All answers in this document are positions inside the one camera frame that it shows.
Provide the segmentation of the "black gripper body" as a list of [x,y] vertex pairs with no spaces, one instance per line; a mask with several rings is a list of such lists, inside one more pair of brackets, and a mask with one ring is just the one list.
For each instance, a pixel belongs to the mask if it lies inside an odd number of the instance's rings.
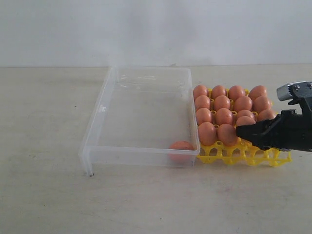
[[274,119],[260,124],[260,149],[312,151],[311,112],[297,114],[296,110],[283,110]]

